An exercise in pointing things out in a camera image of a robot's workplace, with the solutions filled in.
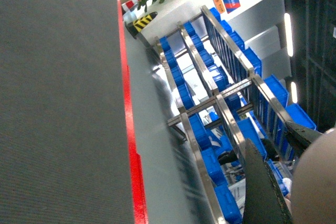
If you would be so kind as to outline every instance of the blue plastic bin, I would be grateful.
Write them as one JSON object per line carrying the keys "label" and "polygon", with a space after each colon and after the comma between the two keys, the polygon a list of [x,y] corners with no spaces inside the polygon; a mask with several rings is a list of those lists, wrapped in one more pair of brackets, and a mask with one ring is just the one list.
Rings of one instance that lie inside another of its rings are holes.
{"label": "blue plastic bin", "polygon": [[288,112],[288,114],[290,114],[290,116],[292,117],[295,123],[303,125],[312,130],[316,130],[317,128],[316,124],[297,103],[293,103],[292,105],[289,105],[286,108],[286,111]]}
{"label": "blue plastic bin", "polygon": [[[310,128],[312,130],[316,130],[316,124],[314,121],[309,117],[309,115],[300,107],[300,105],[293,103],[292,105],[289,105],[286,107],[286,111],[288,114],[292,117],[293,121],[297,124],[300,124],[302,126],[305,126],[307,128]],[[279,143],[281,137],[281,131],[279,131],[279,134],[277,136],[277,142]],[[288,141],[284,137],[284,143],[281,147],[281,152],[283,155],[286,154],[286,150],[288,147]],[[294,151],[292,150],[292,153],[289,156],[289,159],[292,159],[294,155]]]}
{"label": "blue plastic bin", "polygon": [[[211,118],[211,121],[216,121],[217,119],[219,119],[219,117],[218,117],[218,115],[215,113],[215,112],[210,112],[209,113],[209,116],[210,116],[210,118]],[[223,126],[219,126],[218,127],[222,132],[224,132],[224,128],[223,128]]]}
{"label": "blue plastic bin", "polygon": [[223,170],[221,168],[221,165],[219,164],[214,151],[209,148],[201,152],[203,161],[206,167],[206,170],[208,171],[208,174],[210,178],[213,180],[213,182],[217,185],[223,185],[225,184],[227,186],[227,181],[225,178],[225,175],[223,173]]}
{"label": "blue plastic bin", "polygon": [[230,152],[233,149],[232,145],[231,145],[231,143],[230,143],[230,141],[229,141],[229,139],[227,138],[226,135],[221,136],[220,141],[222,143],[222,146],[221,146],[221,148],[217,148],[215,150],[216,157],[219,157],[220,154],[222,154],[223,152]]}
{"label": "blue plastic bin", "polygon": [[177,89],[179,90],[178,92],[180,93],[180,97],[182,99],[185,108],[187,110],[192,108],[195,104],[187,85],[184,83],[180,86],[177,86]]}
{"label": "blue plastic bin", "polygon": [[220,24],[222,25],[222,27],[224,28],[224,30],[226,30],[226,32],[228,33],[228,34],[231,34],[233,31],[232,31],[232,28],[231,28],[231,26],[228,24],[228,22],[226,22],[225,20],[222,20],[221,22],[220,22]]}
{"label": "blue plastic bin", "polygon": [[277,180],[278,185],[279,185],[279,187],[281,189],[282,194],[284,196],[286,196],[289,193],[289,191],[287,190],[287,187],[285,186],[285,184],[282,181],[283,176],[281,175],[279,169],[274,165],[274,163],[273,163],[272,160],[268,160],[267,164],[271,168],[271,170],[272,170],[272,172],[273,172],[273,174],[275,176],[275,179]]}
{"label": "blue plastic bin", "polygon": [[190,124],[193,129],[195,138],[202,150],[211,147],[210,139],[206,133],[202,120],[198,114],[192,115],[190,118]]}
{"label": "blue plastic bin", "polygon": [[180,86],[180,85],[185,83],[185,80],[183,78],[183,74],[182,74],[182,72],[181,72],[181,70],[178,66],[175,67],[175,68],[172,68],[171,72],[172,72],[173,78],[175,80],[176,86]]}
{"label": "blue plastic bin", "polygon": [[254,115],[253,111],[250,111],[250,115],[252,117],[252,119],[254,120],[254,122],[256,123],[258,129],[260,130],[260,132],[262,133],[262,135],[267,138],[266,132],[264,131],[263,127],[260,125],[259,121],[257,120],[256,116]]}
{"label": "blue plastic bin", "polygon": [[252,142],[256,145],[258,148],[261,156],[266,159],[267,157],[267,152],[265,150],[264,145],[262,144],[262,141],[260,140],[258,133],[256,129],[254,128],[252,121],[250,118],[241,120],[240,122],[237,123],[244,138],[249,138],[252,140]]}
{"label": "blue plastic bin", "polygon": [[163,49],[164,52],[166,52],[169,49],[171,49],[166,37],[162,37],[160,39],[160,43],[161,43],[161,46],[162,46],[162,49]]}
{"label": "blue plastic bin", "polygon": [[239,36],[238,33],[236,33],[235,31],[232,32],[230,34],[232,40],[236,43],[236,45],[241,49],[241,50],[245,50],[245,43],[243,41],[243,39]]}
{"label": "blue plastic bin", "polygon": [[198,35],[191,36],[191,40],[193,41],[198,52],[201,52],[204,50],[203,42],[201,41]]}
{"label": "blue plastic bin", "polygon": [[184,28],[190,37],[196,35],[195,29],[190,22],[185,23]]}
{"label": "blue plastic bin", "polygon": [[282,106],[286,107],[288,103],[288,91],[282,86],[280,81],[272,74],[265,79],[265,83],[272,91],[272,93],[278,98]]}
{"label": "blue plastic bin", "polygon": [[[282,84],[280,83],[280,81],[272,74],[270,77],[265,79],[265,83],[267,84],[267,86],[269,87],[269,89],[272,91],[272,93],[274,94],[274,96],[279,100],[279,102],[281,103],[281,105],[283,107],[287,106],[288,103],[288,96],[289,93],[288,91],[282,86]],[[264,125],[267,125],[267,120],[268,120],[268,114],[267,114],[267,110],[268,110],[268,103],[265,100],[265,98],[260,98],[262,104],[263,104],[263,116],[262,118],[262,122]],[[273,129],[274,128],[274,118],[275,118],[275,113],[273,111],[271,111],[270,114],[270,128]]]}
{"label": "blue plastic bin", "polygon": [[231,162],[231,165],[232,165],[232,167],[236,167],[236,166],[240,165],[240,162],[237,160],[237,161]]}
{"label": "blue plastic bin", "polygon": [[212,78],[214,79],[215,83],[218,86],[219,91],[223,91],[226,89],[227,85],[229,84],[228,78],[226,75],[222,75],[219,71],[217,65],[213,64],[212,66],[208,67]]}
{"label": "blue plastic bin", "polygon": [[242,107],[238,94],[230,95],[229,97],[225,98],[225,102],[232,112]]}
{"label": "blue plastic bin", "polygon": [[241,224],[243,221],[239,208],[230,190],[226,185],[217,186],[215,193],[224,214],[225,220],[230,224]]}
{"label": "blue plastic bin", "polygon": [[247,48],[246,50],[243,50],[243,53],[245,54],[246,58],[251,62],[252,66],[254,67],[254,73],[257,73],[258,75],[262,76],[263,69],[261,60],[258,58],[258,56],[253,52],[251,48]]}
{"label": "blue plastic bin", "polygon": [[217,9],[215,7],[210,9],[210,12],[215,16],[216,20],[218,20],[218,22],[220,21],[220,13],[217,11]]}
{"label": "blue plastic bin", "polygon": [[164,55],[166,56],[166,59],[167,59],[167,62],[168,62],[168,65],[169,67],[172,69],[172,68],[175,68],[177,66],[177,60],[175,58],[175,55],[173,53],[173,50],[172,49],[169,49],[168,51],[166,51],[164,53]]}
{"label": "blue plastic bin", "polygon": [[205,49],[199,52],[199,55],[201,56],[202,60],[204,61],[204,64],[206,67],[210,67],[215,63],[214,58],[209,54]]}

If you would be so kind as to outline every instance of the red edge strip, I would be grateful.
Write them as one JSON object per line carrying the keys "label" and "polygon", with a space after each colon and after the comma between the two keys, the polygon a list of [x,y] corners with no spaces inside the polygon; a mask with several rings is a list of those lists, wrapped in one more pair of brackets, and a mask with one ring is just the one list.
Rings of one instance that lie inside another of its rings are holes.
{"label": "red edge strip", "polygon": [[124,25],[122,21],[120,0],[118,0],[118,22],[119,22],[119,38],[120,38],[121,71],[122,71],[122,82],[123,82],[124,102],[125,102],[126,131],[127,131],[128,148],[130,155],[134,220],[135,224],[148,224],[148,214],[147,214],[145,190],[142,176],[141,157],[137,153],[135,142],[130,74],[127,64]]}

